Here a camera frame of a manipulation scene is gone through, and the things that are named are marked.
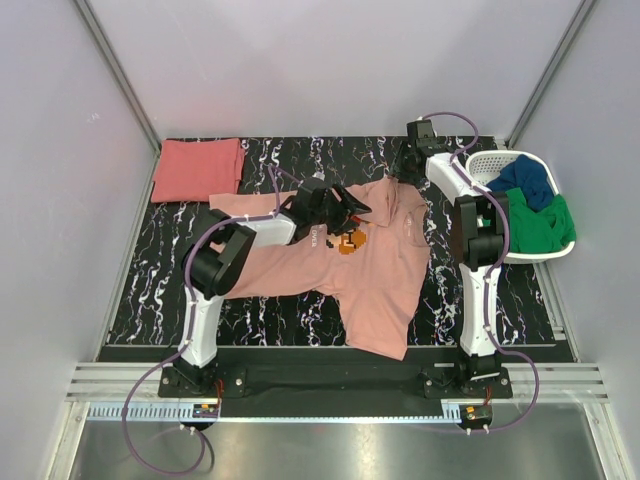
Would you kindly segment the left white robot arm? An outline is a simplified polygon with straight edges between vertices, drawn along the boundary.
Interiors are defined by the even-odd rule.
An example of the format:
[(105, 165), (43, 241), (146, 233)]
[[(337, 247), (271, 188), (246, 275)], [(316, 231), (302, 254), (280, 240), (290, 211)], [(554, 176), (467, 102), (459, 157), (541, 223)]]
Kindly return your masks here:
[(338, 184), (311, 177), (286, 198), (275, 192), (274, 206), (262, 215), (209, 211), (211, 224), (186, 251), (182, 269), (186, 294), (180, 362), (181, 384), (196, 396), (215, 386), (211, 367), (217, 357), (217, 329), (225, 296), (232, 290), (249, 254), (258, 248), (292, 245), (316, 225), (341, 235), (372, 209)]

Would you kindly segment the pink t shirt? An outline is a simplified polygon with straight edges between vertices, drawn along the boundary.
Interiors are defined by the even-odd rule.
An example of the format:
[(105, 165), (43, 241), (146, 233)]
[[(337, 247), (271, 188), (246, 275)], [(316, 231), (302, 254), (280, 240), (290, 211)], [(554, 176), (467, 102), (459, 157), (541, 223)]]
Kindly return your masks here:
[(332, 296), (349, 346), (403, 360), (430, 259), (428, 206), (417, 188), (391, 177), (348, 190), (371, 209), (354, 230), (336, 236), (315, 226), (293, 245), (252, 248), (227, 296)]

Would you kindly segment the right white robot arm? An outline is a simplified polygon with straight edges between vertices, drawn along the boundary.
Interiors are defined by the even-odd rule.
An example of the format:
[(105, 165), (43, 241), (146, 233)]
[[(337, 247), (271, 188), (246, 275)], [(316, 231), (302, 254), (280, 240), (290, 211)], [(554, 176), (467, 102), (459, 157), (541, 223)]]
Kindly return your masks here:
[(407, 124), (407, 143), (400, 150), (392, 174), (417, 184), (427, 179), (453, 206), (450, 249), (459, 264), (464, 288), (464, 322), (458, 344), (465, 358), (489, 359), (501, 351), (496, 338), (496, 301), (501, 264), (535, 264), (556, 253), (522, 254), (509, 251), (508, 200), (492, 193), (488, 177), (471, 176), (458, 156), (478, 141), (458, 149), (438, 140), (429, 114)]

